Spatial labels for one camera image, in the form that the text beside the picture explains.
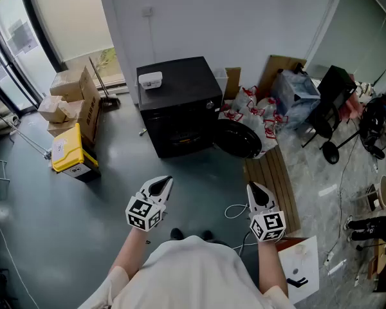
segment sticker label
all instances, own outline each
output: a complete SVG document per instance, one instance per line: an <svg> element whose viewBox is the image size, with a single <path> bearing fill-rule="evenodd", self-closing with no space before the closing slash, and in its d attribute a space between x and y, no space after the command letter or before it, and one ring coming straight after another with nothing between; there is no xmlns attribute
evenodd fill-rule
<svg viewBox="0 0 386 309"><path fill-rule="evenodd" d="M64 144L66 140L61 138L60 140L54 141L51 145L51 159L53 162L64 158Z"/></svg>
<svg viewBox="0 0 386 309"><path fill-rule="evenodd" d="M69 169L66 169L65 171L63 171L63 173L76 178L80 175L83 175L84 173L87 173L90 170L91 169L84 164L77 164L73 167L70 167Z"/></svg>

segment shoe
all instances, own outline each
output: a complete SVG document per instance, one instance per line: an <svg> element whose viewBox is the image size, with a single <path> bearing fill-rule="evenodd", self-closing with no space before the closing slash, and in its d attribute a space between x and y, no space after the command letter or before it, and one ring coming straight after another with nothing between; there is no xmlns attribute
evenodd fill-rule
<svg viewBox="0 0 386 309"><path fill-rule="evenodd" d="M349 216L347 219L346 219L346 222L345 224L343 224L343 230L347 230L349 228L348 224L349 222L352 222L353 221L353 216Z"/></svg>
<svg viewBox="0 0 386 309"><path fill-rule="evenodd" d="M213 233L210 230L205 230L201 234L201 239L204 241L212 240L213 239Z"/></svg>
<svg viewBox="0 0 386 309"><path fill-rule="evenodd" d="M170 240L183 240L185 239L183 233L178 228L173 228L170 232Z"/></svg>

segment tile floor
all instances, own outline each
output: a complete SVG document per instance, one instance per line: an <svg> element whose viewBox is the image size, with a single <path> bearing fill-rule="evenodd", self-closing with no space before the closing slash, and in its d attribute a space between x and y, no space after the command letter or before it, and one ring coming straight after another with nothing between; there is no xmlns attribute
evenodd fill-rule
<svg viewBox="0 0 386 309"><path fill-rule="evenodd" d="M96 289L129 232L124 216L127 201L144 181L155 176L172 175L174 187L169 214L149 236L146 256L169 238L173 227L186 235L210 229L231 246L240 245L248 230L245 216L228 220L223 214L227 206L247 201L242 161L218 149L160 160L148 133L138 136L143 122L130 96L121 95L120 99L119 110L101 116L96 152L102 177L89 184L52 172L47 161L18 135L15 144L7 138L0 141L0 158L8 161L6 173L11 179L8 185L0 184L0 226L24 282L41 308L76 308ZM44 147L51 145L52 137L40 115L25 116L21 130ZM353 131L352 123L342 123L335 142ZM354 140L340 150L340 162L329 165L318 150L323 139L314 139L301 149L305 137L283 131L279 144L302 221L299 234L317 236L321 264L338 236L339 200L337 189L325 196L318 192L339 185ZM358 141L344 173L343 219L348 214L367 216L365 205L351 198L382 174L386 174L386 159L374 160ZM343 260L345 264L331 278L326 268L321 268L319 292L297 308L383 307L386 294L372 293L372 283L365 280L370 251L355 251L346 236L342 231L329 268ZM256 250L247 247L243 256L252 276L257 275ZM19 298L19 307L33 308L1 237L0 260L3 267L10 268L9 289ZM353 287L363 262L360 285Z"/></svg>

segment person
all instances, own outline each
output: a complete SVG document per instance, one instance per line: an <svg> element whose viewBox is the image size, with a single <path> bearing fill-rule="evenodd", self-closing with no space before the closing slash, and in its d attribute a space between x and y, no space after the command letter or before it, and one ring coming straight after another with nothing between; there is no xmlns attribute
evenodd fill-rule
<svg viewBox="0 0 386 309"><path fill-rule="evenodd" d="M79 309L295 309L274 242L258 244L257 288L235 250L210 231L203 238L173 229L142 265L147 233L131 229L106 280Z"/></svg>
<svg viewBox="0 0 386 309"><path fill-rule="evenodd" d="M350 215L343 229L355 230L347 237L347 241L382 239L386 242L386 216L353 221L353 217Z"/></svg>

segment power outlet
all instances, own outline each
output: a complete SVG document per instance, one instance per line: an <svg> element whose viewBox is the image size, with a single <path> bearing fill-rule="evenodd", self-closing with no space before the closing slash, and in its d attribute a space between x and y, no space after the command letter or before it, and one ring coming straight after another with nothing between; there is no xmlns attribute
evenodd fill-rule
<svg viewBox="0 0 386 309"><path fill-rule="evenodd" d="M326 257L326 260L324 261L324 266L327 267L330 263L330 261L332 260L333 256L335 256L335 253L333 252L330 252L327 257Z"/></svg>
<svg viewBox="0 0 386 309"><path fill-rule="evenodd" d="M153 16L153 7L147 6L142 8L142 16L143 17L150 17Z"/></svg>

